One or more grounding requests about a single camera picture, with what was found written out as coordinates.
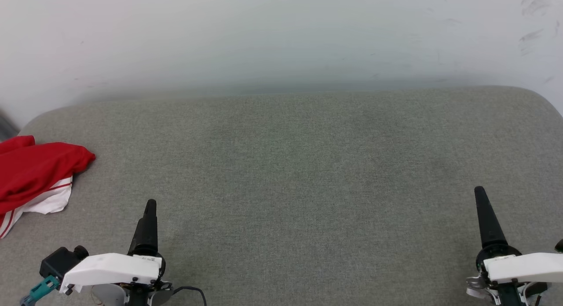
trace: white stripe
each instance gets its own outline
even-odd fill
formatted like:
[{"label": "white stripe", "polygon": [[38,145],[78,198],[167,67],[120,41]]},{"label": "white stripe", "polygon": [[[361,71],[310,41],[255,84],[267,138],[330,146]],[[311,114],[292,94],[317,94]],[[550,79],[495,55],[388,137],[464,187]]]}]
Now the white stripe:
[{"label": "white stripe", "polygon": [[56,182],[55,185],[51,186],[50,188],[54,188],[64,184],[70,184],[71,182],[72,182],[72,176],[70,178],[63,178],[62,180]]},{"label": "white stripe", "polygon": [[8,221],[10,221],[10,217],[12,216],[12,212],[6,212],[6,214],[4,214],[4,221],[2,221],[2,225],[0,226],[0,234],[2,234],[4,232],[4,230],[8,227]]},{"label": "white stripe", "polygon": [[16,221],[18,221],[18,219],[20,219],[23,212],[24,211],[22,210],[21,207],[14,209],[14,213],[12,214],[12,223],[8,226],[8,232],[6,232],[6,234],[10,233],[10,229],[12,229],[12,227],[14,226]]}]

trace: gray fabric surface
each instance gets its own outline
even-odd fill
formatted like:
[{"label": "gray fabric surface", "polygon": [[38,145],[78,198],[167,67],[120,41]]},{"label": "gray fabric surface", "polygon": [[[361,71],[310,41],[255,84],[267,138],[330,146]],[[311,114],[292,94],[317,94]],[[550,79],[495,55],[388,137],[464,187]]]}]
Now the gray fabric surface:
[{"label": "gray fabric surface", "polygon": [[[477,185],[523,253],[563,237],[563,120],[521,88],[99,103],[22,134],[97,160],[63,212],[24,214],[0,240],[6,306],[59,246],[125,253],[148,198],[165,279],[210,306],[486,305],[464,282],[480,250]],[[554,285],[544,305],[561,300]],[[202,302],[183,292],[168,305]]]}]

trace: red stripe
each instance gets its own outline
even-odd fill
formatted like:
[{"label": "red stripe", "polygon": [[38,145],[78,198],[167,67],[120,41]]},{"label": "red stripe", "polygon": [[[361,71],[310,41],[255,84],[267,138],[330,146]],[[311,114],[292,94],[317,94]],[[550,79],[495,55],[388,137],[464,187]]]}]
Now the red stripe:
[{"label": "red stripe", "polygon": [[54,190],[54,189],[58,189],[58,188],[62,188],[62,187],[65,187],[65,186],[69,186],[69,185],[72,185],[72,182],[69,182],[68,184],[63,184],[63,185],[51,187],[50,189],[46,190],[45,192],[48,192],[48,191]]},{"label": "red stripe", "polygon": [[2,234],[0,234],[0,238],[2,238],[6,234],[6,232],[8,232],[8,230],[10,229],[10,225],[12,224],[12,218],[13,217],[14,217],[14,211],[12,210],[10,212],[10,221],[8,221],[8,225],[6,226],[6,228],[4,229]]}]

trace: red cloth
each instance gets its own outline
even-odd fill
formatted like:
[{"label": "red cloth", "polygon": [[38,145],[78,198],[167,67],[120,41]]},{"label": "red cloth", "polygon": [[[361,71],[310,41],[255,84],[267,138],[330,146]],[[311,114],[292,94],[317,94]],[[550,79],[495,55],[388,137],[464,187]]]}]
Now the red cloth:
[{"label": "red cloth", "polygon": [[33,136],[0,142],[0,214],[49,190],[59,180],[86,170],[96,156],[63,142],[35,145]]}]

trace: teal connector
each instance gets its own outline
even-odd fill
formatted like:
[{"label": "teal connector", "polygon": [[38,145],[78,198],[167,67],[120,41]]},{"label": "teal connector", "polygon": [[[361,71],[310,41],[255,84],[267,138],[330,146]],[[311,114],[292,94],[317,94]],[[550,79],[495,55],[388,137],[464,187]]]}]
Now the teal connector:
[{"label": "teal connector", "polygon": [[35,303],[59,286],[58,280],[50,275],[29,291],[29,295],[20,300],[21,306],[34,306]]}]

